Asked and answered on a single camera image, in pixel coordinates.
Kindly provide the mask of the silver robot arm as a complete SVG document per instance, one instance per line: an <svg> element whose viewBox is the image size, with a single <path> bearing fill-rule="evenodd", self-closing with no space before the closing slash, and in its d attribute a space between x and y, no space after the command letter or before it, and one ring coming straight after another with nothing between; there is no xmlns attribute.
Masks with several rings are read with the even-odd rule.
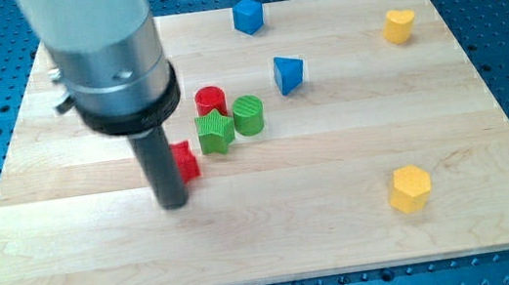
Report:
<svg viewBox="0 0 509 285"><path fill-rule="evenodd" d="M179 104L149 0L16 0L94 131L131 136L158 127Z"/></svg>

